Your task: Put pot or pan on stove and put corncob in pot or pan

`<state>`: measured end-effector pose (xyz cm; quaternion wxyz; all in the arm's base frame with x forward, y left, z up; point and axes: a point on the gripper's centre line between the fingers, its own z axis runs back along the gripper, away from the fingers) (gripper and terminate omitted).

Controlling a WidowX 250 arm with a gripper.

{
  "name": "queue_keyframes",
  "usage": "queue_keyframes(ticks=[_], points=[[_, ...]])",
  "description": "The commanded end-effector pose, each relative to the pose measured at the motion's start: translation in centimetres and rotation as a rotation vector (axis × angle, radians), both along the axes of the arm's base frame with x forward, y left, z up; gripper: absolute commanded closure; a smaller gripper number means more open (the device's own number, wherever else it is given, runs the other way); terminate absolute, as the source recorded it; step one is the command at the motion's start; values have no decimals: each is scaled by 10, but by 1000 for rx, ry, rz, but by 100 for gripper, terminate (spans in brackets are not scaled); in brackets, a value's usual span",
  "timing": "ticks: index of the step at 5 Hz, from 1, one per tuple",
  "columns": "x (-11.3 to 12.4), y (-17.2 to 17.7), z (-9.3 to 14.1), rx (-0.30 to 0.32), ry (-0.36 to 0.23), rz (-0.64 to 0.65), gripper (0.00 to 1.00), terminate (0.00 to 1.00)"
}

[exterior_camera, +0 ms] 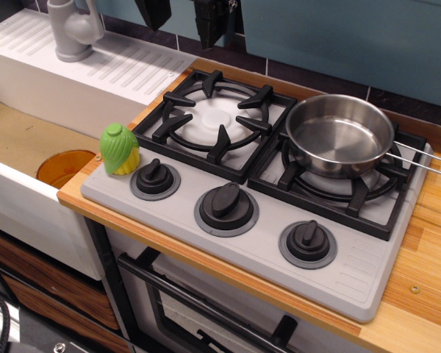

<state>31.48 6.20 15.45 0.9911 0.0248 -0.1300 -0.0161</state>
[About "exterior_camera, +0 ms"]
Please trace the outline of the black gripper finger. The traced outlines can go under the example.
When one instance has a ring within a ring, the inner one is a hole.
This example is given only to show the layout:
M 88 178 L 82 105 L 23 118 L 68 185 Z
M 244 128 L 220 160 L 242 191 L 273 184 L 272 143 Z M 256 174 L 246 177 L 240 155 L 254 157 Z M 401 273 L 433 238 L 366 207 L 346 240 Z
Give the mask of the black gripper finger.
M 146 26 L 157 31 L 172 15 L 169 0 L 135 0 Z
M 196 28 L 203 50 L 211 49 L 226 34 L 228 1 L 194 0 Z

